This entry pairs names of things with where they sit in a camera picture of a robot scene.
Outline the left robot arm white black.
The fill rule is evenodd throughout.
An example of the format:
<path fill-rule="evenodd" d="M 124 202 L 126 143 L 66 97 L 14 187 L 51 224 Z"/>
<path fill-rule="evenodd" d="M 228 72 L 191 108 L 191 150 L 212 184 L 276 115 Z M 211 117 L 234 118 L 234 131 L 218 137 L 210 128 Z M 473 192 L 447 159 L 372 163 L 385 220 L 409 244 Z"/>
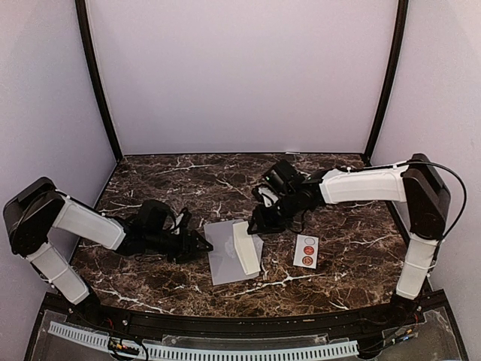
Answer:
<path fill-rule="evenodd" d="M 108 216 L 59 190 L 48 177 L 40 177 L 3 207 L 12 254 L 27 260 L 46 281 L 77 306 L 77 316 L 90 328 L 106 321 L 93 288 L 74 270 L 56 244 L 54 232 L 86 239 L 120 256 L 153 253 L 169 262 L 183 263 L 211 252 L 213 245 L 190 229 L 188 208 L 174 212 L 155 199 L 141 203 L 126 217 Z"/>

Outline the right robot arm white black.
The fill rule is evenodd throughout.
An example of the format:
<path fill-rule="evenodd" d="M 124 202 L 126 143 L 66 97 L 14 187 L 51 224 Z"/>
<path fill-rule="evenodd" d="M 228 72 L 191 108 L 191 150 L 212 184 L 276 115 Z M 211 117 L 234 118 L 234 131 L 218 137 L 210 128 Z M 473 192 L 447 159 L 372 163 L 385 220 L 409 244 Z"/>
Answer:
<path fill-rule="evenodd" d="M 437 264 L 441 244 L 460 220 L 448 221 L 451 193 L 439 170 L 460 179 L 452 169 L 431 162 L 423 153 L 390 165 L 320 169 L 309 175 L 282 159 L 263 174 L 263 184 L 253 189 L 258 204 L 247 232 L 284 232 L 292 228 L 296 217 L 303 218 L 308 211 L 326 205 L 367 201 L 406 204 L 410 240 L 395 290 L 399 298 L 383 311 L 390 326 L 400 326 L 413 313 L 410 300 L 420 294 Z"/>

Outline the wax seal sticker sheet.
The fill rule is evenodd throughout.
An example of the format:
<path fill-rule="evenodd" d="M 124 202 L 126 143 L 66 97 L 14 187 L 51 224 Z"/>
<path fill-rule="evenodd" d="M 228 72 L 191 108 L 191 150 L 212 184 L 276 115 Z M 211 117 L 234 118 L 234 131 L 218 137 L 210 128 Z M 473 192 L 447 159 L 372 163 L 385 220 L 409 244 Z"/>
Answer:
<path fill-rule="evenodd" d="M 293 266 L 315 269 L 318 259 L 319 239 L 309 235 L 297 235 Z"/>

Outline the beige lined letter paper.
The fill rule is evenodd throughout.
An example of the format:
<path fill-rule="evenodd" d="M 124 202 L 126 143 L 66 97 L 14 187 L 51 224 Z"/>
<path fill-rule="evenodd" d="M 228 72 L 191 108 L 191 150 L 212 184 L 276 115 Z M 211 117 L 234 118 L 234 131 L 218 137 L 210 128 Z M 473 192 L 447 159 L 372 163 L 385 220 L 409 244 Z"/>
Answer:
<path fill-rule="evenodd" d="M 245 275 L 258 274 L 261 271 L 263 241 L 257 235 L 247 233 L 248 222 L 238 222 L 232 226 L 234 249 Z"/>

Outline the grey envelope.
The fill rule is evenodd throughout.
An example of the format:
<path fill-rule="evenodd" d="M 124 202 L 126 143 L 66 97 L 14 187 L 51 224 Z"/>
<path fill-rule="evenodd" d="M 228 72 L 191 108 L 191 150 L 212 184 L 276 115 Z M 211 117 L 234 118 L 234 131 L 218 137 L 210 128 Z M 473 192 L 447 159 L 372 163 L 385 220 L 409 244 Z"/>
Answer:
<path fill-rule="evenodd" d="M 260 275 L 245 275 L 234 249 L 232 226 L 244 220 L 229 220 L 204 225 L 204 235 L 213 245 L 209 252 L 209 264 L 212 284 L 214 286 L 245 281 Z"/>

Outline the red round seal sticker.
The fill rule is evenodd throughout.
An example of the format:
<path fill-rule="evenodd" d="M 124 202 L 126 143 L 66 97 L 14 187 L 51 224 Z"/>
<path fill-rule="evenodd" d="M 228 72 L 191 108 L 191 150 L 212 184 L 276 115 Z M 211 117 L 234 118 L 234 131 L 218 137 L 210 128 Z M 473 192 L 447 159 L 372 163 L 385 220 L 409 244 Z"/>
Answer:
<path fill-rule="evenodd" d="M 304 253 L 308 256 L 313 255 L 315 253 L 315 249 L 312 246 L 306 246 L 303 249 Z"/>

